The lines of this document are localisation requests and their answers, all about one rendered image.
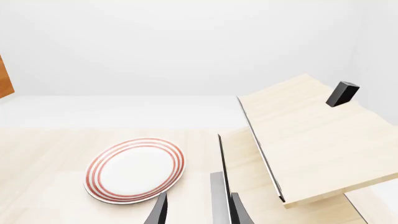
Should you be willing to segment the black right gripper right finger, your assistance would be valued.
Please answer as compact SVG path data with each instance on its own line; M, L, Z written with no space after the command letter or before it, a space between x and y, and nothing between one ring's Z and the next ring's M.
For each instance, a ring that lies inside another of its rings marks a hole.
M233 192L231 198L234 204L234 224L254 224L253 220L246 211L239 194Z

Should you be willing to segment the grey flat metal panel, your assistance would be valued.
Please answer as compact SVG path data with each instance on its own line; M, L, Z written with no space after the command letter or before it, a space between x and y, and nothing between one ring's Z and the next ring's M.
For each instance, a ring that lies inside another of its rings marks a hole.
M210 184L213 224L232 224L223 173L211 173Z

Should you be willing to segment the white plate with red rings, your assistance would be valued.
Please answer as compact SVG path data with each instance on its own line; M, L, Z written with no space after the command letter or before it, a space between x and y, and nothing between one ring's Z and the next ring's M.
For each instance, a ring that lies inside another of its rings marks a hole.
M183 175L187 160L180 147L160 138L118 143L88 164L83 185L104 203L128 205L152 199Z

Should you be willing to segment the black rectangular block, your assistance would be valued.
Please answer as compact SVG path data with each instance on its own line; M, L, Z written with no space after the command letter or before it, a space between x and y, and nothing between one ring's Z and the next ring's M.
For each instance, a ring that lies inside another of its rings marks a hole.
M326 104L331 108L350 102L360 86L350 82L339 82L333 93L330 95Z

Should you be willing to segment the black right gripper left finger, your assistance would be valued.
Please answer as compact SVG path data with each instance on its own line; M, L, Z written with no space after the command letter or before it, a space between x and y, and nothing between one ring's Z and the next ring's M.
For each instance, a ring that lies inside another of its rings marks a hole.
M144 224L165 224L167 218L167 193L162 192Z

